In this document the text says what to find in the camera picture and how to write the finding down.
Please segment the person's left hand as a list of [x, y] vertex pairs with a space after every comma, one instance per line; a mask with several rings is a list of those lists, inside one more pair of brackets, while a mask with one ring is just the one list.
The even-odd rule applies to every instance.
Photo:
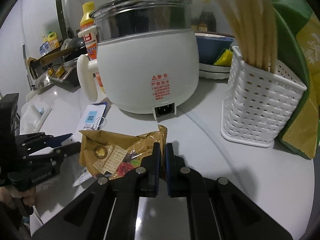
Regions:
[[36, 187], [23, 192], [12, 187], [1, 187], [1, 203], [14, 209], [16, 207], [14, 198], [20, 198], [26, 206], [32, 207], [36, 204]]

